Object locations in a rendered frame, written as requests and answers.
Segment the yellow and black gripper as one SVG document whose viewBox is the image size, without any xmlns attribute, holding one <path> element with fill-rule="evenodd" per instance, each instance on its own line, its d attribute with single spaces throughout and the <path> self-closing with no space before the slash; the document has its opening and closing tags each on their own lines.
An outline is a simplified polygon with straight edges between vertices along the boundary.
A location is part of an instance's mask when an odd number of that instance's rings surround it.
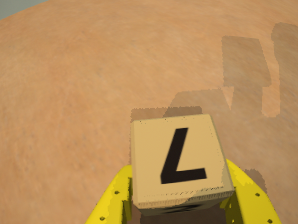
<svg viewBox="0 0 298 224">
<path fill-rule="evenodd" d="M 219 203 L 226 224 L 282 224 L 267 194 L 238 166 L 226 159 L 234 185 L 231 197 Z M 85 224 L 127 224 L 132 220 L 132 167 L 115 175 Z"/>
</svg>

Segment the yellow number cube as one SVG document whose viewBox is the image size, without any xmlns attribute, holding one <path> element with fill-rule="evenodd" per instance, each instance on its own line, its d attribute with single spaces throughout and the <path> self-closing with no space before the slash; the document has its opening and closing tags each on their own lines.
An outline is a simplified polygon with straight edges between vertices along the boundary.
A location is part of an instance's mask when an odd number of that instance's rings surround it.
<svg viewBox="0 0 298 224">
<path fill-rule="evenodd" d="M 144 216 L 210 208 L 235 191 L 210 114 L 134 120 L 133 204 Z"/>
</svg>

